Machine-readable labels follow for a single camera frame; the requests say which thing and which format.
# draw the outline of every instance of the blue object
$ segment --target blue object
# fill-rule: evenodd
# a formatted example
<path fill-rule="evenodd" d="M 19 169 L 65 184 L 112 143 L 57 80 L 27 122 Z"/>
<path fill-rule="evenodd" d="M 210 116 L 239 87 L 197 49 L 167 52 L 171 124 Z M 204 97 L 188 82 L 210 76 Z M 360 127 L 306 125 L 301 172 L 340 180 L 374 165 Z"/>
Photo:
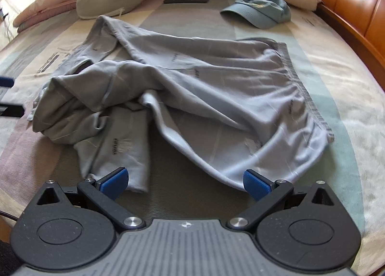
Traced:
<path fill-rule="evenodd" d="M 128 185 L 128 171 L 123 168 L 118 171 L 111 178 L 105 180 L 100 184 L 99 190 L 104 193 L 107 197 L 115 200 Z"/>
<path fill-rule="evenodd" d="M 253 170 L 243 173 L 243 187 L 256 201 L 268 195 L 274 189 L 274 183 Z"/>
<path fill-rule="evenodd" d="M 235 4 L 222 12 L 241 15 L 257 28 L 267 29 L 278 23 L 290 21 L 290 7 L 284 0 L 235 0 Z"/>
<path fill-rule="evenodd" d="M 0 87 L 12 88 L 15 81 L 9 77 L 0 76 Z"/>

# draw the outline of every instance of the blue baseball cap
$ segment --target blue baseball cap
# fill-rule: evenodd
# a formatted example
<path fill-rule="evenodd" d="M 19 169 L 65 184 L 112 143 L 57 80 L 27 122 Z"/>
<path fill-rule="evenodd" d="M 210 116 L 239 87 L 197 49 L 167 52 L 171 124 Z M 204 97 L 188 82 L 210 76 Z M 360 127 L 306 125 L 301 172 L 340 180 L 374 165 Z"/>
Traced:
<path fill-rule="evenodd" d="M 290 21 L 290 7 L 284 0 L 235 0 L 223 12 L 241 15 L 255 27 L 267 29 L 278 23 Z"/>

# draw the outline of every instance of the patterned bedspread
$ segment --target patterned bedspread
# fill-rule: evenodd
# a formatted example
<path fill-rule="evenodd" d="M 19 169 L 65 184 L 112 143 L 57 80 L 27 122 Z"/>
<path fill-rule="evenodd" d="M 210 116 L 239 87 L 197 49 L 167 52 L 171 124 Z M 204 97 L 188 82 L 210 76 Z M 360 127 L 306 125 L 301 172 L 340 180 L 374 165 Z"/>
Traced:
<path fill-rule="evenodd" d="M 368 275 L 385 262 L 385 94 L 349 46 L 311 12 L 292 8 L 292 21 L 259 30 L 219 11 L 234 0 L 208 4 L 169 4 L 146 0 L 120 17 L 132 25 L 181 37 L 245 39 L 266 37 L 287 44 L 294 68 L 332 128 L 335 141 L 322 159 L 298 182 L 326 180 L 363 235 L 354 270 Z M 75 11 L 48 19 L 21 33 L 0 52 L 0 74 L 15 77 L 15 86 L 0 89 L 2 101 L 29 109 L 41 86 L 81 44 L 94 20 Z M 108 58 L 126 59 L 121 47 Z M 252 201 L 200 170 L 172 148 L 150 126 L 149 193 L 126 191 L 118 202 L 151 217 L 228 219 Z M 70 146 L 53 144 L 32 132 L 26 116 L 0 119 L 0 209 L 20 215 L 41 184 L 61 185 L 80 179 L 78 158 Z"/>

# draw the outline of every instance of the cap brim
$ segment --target cap brim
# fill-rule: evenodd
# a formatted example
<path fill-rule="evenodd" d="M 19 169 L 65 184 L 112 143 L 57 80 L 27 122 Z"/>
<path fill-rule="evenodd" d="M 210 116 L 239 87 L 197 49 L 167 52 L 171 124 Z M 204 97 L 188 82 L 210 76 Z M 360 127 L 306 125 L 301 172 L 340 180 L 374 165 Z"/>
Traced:
<path fill-rule="evenodd" d="M 229 7 L 221 10 L 221 13 L 224 12 L 233 12 L 238 15 L 241 15 L 248 22 L 260 29 L 268 29 L 278 24 L 270 17 L 245 4 L 236 3 L 230 5 Z"/>

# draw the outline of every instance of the black cable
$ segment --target black cable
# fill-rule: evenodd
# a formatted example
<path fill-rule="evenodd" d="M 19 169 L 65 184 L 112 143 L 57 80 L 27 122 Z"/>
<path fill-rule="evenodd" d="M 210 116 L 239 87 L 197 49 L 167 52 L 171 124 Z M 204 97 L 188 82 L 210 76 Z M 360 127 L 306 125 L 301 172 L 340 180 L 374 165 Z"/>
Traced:
<path fill-rule="evenodd" d="M 4 216 L 4 217 L 7 217 L 7 218 L 9 218 L 9 219 L 11 219 L 11 220 L 14 220 L 15 222 L 17 222 L 17 220 L 19 219 L 19 218 L 17 218 L 16 216 L 13 216 L 13 215 L 8 214 L 8 213 L 3 212 L 3 211 L 0 211 L 0 215 L 1 215 L 1 216 Z"/>

